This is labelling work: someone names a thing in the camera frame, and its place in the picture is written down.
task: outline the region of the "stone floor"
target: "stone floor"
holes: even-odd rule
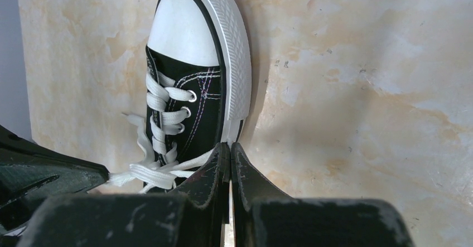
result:
[[[473,0],[236,0],[242,144],[296,197],[382,198],[418,246],[473,244]],[[19,0],[33,138],[125,170],[157,0]],[[140,183],[103,192],[133,192]]]

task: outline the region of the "metal eyelet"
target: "metal eyelet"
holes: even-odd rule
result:
[[[189,99],[189,102],[195,102],[195,101],[197,101],[197,95],[195,94],[195,92],[192,91],[192,90],[188,90],[188,92],[192,94],[192,98]]]
[[[192,116],[191,110],[188,107],[183,106],[181,109],[185,109],[187,111],[187,117],[186,118],[189,118],[190,116]]]
[[[179,129],[179,132],[177,132],[177,133],[182,134],[184,132],[184,130],[186,129],[186,127],[182,123],[180,123],[179,125],[181,126],[181,129]]]

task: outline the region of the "white rubber sole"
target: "white rubber sole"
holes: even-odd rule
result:
[[[221,142],[238,139],[240,122],[249,113],[251,59],[248,36],[235,0],[202,0],[220,40],[226,67],[225,119]]]

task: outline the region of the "white shoelace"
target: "white shoelace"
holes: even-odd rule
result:
[[[137,143],[144,152],[144,159],[137,163],[131,163],[127,172],[111,173],[107,182],[110,185],[123,186],[125,183],[136,178],[148,183],[139,193],[146,193],[153,187],[169,190],[176,187],[176,177],[190,177],[194,171],[187,170],[204,165],[212,153],[212,150],[210,150],[197,158],[179,163],[176,161],[176,142],[172,143],[170,151],[166,151],[165,136],[182,133],[184,126],[181,122],[191,114],[189,109],[184,107],[177,112],[165,112],[166,103],[169,99],[193,101],[195,100],[195,94],[191,91],[172,87],[175,81],[166,77],[161,72],[158,72],[158,76],[162,86],[153,79],[149,71],[146,74],[146,87],[149,90],[146,102],[151,109],[161,113],[162,128],[158,127],[153,120],[153,116],[151,116],[149,119],[153,133],[153,143],[151,144],[146,136],[146,122],[144,118],[136,115],[126,115],[128,121],[138,127]],[[159,162],[155,162],[154,151],[163,155],[166,165],[160,166]]]

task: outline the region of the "sneaker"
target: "sneaker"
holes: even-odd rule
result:
[[[236,142],[248,116],[248,38],[234,0],[159,0],[146,46],[147,116],[138,127],[144,160],[111,174],[169,190],[209,158],[218,142]]]

